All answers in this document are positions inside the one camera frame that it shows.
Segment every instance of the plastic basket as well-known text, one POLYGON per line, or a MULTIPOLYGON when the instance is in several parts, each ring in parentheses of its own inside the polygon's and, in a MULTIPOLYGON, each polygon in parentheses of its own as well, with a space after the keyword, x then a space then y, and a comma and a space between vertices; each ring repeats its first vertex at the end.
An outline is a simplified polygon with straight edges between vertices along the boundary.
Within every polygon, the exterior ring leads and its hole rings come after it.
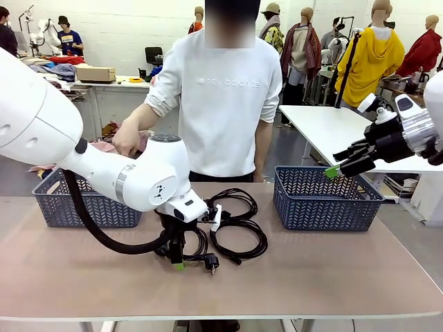
MULTIPOLYGON (((84 204, 99 227, 134 228, 138 225, 141 212, 108 199, 95 192, 84 178, 78 175, 76 177, 84 204)), ((75 211, 74 202, 61 169, 56 169, 45 178, 33 190, 33 195, 49 227, 84 227, 75 211)))
POLYGON ((366 232, 383 197, 362 176, 328 179, 326 167, 275 168, 274 203, 284 228, 366 232))

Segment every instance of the person in black shirt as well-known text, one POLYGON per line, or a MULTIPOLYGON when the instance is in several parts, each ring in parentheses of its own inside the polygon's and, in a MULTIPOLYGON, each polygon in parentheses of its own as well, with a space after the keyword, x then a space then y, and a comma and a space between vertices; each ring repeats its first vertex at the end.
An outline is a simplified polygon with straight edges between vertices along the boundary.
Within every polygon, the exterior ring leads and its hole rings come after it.
POLYGON ((0 47, 17 56, 17 39, 6 23, 9 21, 9 11, 0 6, 0 47))

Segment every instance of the person in navy t-shirt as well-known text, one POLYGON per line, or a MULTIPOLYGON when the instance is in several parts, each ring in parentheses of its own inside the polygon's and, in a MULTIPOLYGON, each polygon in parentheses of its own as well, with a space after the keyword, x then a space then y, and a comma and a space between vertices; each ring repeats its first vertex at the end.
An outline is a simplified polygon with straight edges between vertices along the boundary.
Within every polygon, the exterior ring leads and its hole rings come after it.
POLYGON ((84 46, 80 35, 74 30, 71 30, 71 26, 66 16, 58 17, 58 24, 63 31, 58 32, 58 39, 62 42, 59 48, 62 49, 63 55, 79 55, 83 56, 84 46))

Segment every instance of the white wall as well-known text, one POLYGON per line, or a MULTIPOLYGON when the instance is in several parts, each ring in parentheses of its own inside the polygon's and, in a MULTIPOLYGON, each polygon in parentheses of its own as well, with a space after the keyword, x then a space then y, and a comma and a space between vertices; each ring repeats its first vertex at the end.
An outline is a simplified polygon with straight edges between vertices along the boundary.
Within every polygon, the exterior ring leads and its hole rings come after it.
MULTIPOLYGON (((262 0, 261 10, 268 2, 262 0)), ((311 6, 315 10, 313 24, 321 38, 332 29, 335 17, 356 17, 355 26, 370 23, 373 0, 277 0, 281 7, 282 31, 300 21, 300 10, 311 6)), ((167 52, 175 40, 185 36, 194 19, 194 7, 204 6, 204 0, 3 0, 11 12, 11 23, 19 29, 18 16, 34 3, 35 21, 66 15, 71 27, 79 32, 88 63, 93 66, 115 66, 119 74, 137 75, 137 68, 148 68, 144 48, 161 46, 167 52)), ((443 0, 391 0, 394 12, 390 20, 397 22, 396 31, 406 51, 424 32, 428 15, 439 15, 437 32, 443 35, 443 0)), ((259 15, 256 24, 260 32, 265 24, 259 15)))

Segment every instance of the white sweatshirt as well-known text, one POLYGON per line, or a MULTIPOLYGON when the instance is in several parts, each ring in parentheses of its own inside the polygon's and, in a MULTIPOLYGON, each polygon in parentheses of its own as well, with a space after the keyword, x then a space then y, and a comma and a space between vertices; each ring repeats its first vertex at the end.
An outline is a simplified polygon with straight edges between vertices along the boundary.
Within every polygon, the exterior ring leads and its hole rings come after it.
POLYGON ((206 48, 203 29, 173 45, 145 103, 161 117, 180 104, 191 171, 243 176, 255 170, 255 130, 273 122, 281 89, 271 45, 256 38, 255 48, 206 48))

